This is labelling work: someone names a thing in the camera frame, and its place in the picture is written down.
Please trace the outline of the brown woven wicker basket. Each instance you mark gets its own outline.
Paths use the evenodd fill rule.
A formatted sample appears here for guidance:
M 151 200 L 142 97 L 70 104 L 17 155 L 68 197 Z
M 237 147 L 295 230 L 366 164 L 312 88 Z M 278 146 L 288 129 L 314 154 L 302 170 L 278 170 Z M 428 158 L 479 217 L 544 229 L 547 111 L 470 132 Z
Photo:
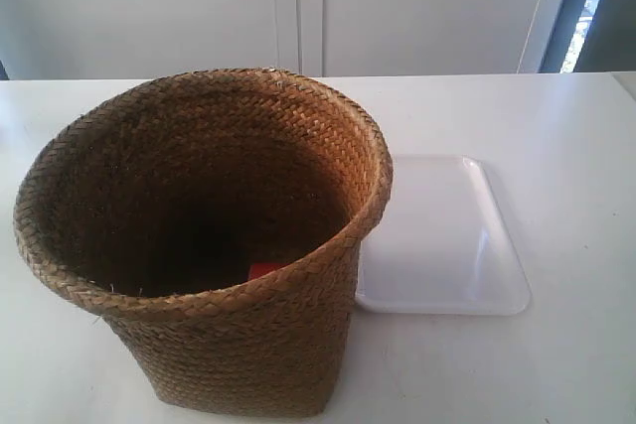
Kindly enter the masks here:
M 330 399 L 393 163 L 354 100 L 277 69 L 143 82 L 80 115 L 16 196 L 19 253 L 102 318 L 157 397 L 307 417 Z M 252 263 L 283 267 L 249 281 Z

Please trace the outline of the dark red object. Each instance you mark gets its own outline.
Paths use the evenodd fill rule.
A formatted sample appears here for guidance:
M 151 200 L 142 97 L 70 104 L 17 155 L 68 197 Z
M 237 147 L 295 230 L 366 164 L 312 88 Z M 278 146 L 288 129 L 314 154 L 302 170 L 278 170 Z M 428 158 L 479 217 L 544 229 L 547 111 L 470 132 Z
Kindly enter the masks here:
M 260 278 L 268 273 L 276 271 L 283 267 L 281 263 L 274 262 L 257 262 L 252 263 L 248 269 L 247 279 L 249 281 Z

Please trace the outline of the white plastic tray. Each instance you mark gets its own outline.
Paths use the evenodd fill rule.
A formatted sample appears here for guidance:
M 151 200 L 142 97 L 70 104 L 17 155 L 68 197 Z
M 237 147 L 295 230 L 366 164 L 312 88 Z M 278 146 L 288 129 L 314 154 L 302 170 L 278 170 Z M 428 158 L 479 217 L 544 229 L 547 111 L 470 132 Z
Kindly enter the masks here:
M 357 304 L 370 312 L 513 316 L 531 289 L 481 162 L 398 155 L 390 201 L 364 239 Z

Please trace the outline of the white cabinet doors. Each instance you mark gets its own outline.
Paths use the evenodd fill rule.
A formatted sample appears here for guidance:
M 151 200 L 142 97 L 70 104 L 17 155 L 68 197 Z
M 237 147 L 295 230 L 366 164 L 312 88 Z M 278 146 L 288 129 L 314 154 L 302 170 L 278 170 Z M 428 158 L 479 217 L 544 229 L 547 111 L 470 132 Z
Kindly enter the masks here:
M 1 0 L 13 79 L 539 69 L 561 0 Z

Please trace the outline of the dark window frame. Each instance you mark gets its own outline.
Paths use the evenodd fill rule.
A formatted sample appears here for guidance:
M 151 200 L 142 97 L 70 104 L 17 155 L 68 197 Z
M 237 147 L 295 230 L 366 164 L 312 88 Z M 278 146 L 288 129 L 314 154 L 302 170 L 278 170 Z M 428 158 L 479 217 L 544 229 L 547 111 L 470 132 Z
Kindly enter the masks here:
M 561 0 L 539 72 L 558 72 L 585 12 L 591 15 L 575 72 L 635 70 L 635 0 Z

